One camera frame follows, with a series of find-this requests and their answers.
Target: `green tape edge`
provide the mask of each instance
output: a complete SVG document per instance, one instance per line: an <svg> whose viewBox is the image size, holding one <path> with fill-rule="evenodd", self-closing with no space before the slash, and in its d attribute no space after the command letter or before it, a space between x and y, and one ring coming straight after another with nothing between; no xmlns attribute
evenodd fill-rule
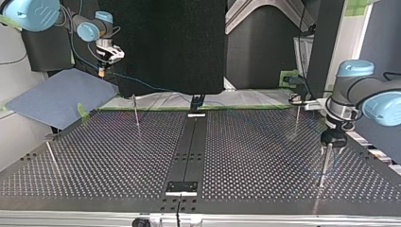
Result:
<svg viewBox="0 0 401 227"><path fill-rule="evenodd" d="M202 111L217 111L217 110L284 110L292 108L291 105L258 105L258 106L203 106L200 107ZM134 108L126 108L126 107L105 107L99 109L100 111L134 111ZM181 111L189 111L187 107L176 107L176 108L138 108L137 111L150 111L150 112L181 112Z"/></svg>

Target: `black bracket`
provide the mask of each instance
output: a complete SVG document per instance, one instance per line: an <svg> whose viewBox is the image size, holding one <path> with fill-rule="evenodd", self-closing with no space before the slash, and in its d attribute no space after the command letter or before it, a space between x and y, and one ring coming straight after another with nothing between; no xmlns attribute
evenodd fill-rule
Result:
<svg viewBox="0 0 401 227"><path fill-rule="evenodd" d="M197 182L169 182L167 185L167 196L194 197L198 194Z"/></svg>
<svg viewBox="0 0 401 227"><path fill-rule="evenodd" d="M206 98L206 95L192 96L191 109L189 110L189 114L188 114L189 117L205 116L205 113L203 113L199 110L199 107L201 107L203 105L205 98Z"/></svg>

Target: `black cable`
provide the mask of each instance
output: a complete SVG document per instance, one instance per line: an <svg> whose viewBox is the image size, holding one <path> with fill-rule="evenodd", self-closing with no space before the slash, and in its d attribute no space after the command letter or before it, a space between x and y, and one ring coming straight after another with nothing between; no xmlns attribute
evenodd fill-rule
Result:
<svg viewBox="0 0 401 227"><path fill-rule="evenodd" d="M383 73L383 78L385 78L388 81L392 81L392 79L390 79L388 75L401 77L401 73L385 72Z"/></svg>
<svg viewBox="0 0 401 227"><path fill-rule="evenodd" d="M27 53L25 53L25 55L24 55L20 60L17 60L17 61L10 61L10 62L3 62L3 63L0 63L0 65L8 65L8 64L18 63L18 62L23 61L26 57L27 57Z"/></svg>

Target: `gray panel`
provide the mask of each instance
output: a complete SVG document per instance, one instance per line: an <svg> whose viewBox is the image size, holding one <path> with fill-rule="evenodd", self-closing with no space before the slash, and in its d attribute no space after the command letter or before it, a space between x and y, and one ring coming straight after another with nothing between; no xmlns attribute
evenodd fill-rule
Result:
<svg viewBox="0 0 401 227"><path fill-rule="evenodd" d="M317 115L296 110L208 113L202 214L400 216L401 177L351 140L326 185Z"/></svg>
<svg viewBox="0 0 401 227"><path fill-rule="evenodd" d="M56 162L46 150L6 169L0 209L161 211L169 202L163 201L164 185L186 114L139 118L137 127L133 112L97 113L51 143Z"/></svg>
<svg viewBox="0 0 401 227"><path fill-rule="evenodd" d="M17 96L7 107L18 114L64 130L81 118L78 105L86 112L115 97L117 87L79 71L64 70Z"/></svg>

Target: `metal rod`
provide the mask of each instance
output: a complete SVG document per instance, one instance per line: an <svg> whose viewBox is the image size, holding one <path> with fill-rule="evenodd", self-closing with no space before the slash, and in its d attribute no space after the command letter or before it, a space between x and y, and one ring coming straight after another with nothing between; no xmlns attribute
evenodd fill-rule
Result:
<svg viewBox="0 0 401 227"><path fill-rule="evenodd" d="M297 125L298 125L298 122L299 122L299 120L300 120L300 112L301 112L301 106L298 106L298 112L297 112Z"/></svg>
<svg viewBox="0 0 401 227"><path fill-rule="evenodd" d="M133 101L133 109L135 111L135 118L136 118L136 125L139 126L139 116L138 116L138 108L136 105L136 96L132 95L132 101Z"/></svg>
<svg viewBox="0 0 401 227"><path fill-rule="evenodd" d="M327 174L327 169L328 169L328 161L330 160L330 155L333 152L333 144L328 144L326 153L324 155L324 160L323 160L323 169L322 169L322 176L319 181L319 187L323 187L324 180L326 178Z"/></svg>
<svg viewBox="0 0 401 227"><path fill-rule="evenodd" d="M55 164L57 164L56 157L54 156L53 149L50 146L50 142L46 141L47 148L50 152L51 158Z"/></svg>

